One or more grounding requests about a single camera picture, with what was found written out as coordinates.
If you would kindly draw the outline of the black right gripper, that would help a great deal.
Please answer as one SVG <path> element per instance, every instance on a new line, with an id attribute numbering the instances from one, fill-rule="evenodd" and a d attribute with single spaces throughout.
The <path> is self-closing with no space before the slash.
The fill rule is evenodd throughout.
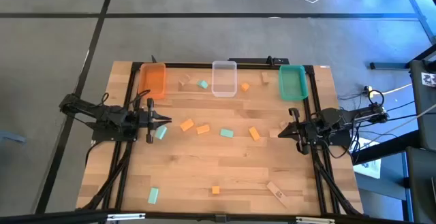
<path id="1" fill-rule="evenodd" d="M 294 121 L 287 123 L 278 137 L 296 140 L 297 151 L 303 155 L 308 155 L 311 145 L 316 143 L 317 140 L 318 116 L 316 113 L 310 114 L 307 120 L 300 122 L 300 114 L 297 108 L 290 108 L 288 111 Z"/>

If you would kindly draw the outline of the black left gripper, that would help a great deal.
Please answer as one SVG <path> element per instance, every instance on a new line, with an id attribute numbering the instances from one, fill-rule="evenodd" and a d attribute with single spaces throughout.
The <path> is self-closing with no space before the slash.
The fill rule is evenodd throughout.
<path id="1" fill-rule="evenodd" d="M 167 121 L 171 121 L 172 119 L 167 116 L 163 116 L 158 114 L 156 111 L 153 111 L 154 101 L 152 98 L 146 99 L 146 110 L 144 108 L 138 107 L 136 112 L 136 133 L 139 134 L 140 129 L 146 129 L 146 142 L 148 144 L 153 143 L 153 137 L 151 135 L 151 131 L 154 129 L 158 129 L 160 126 L 167 124 Z"/>

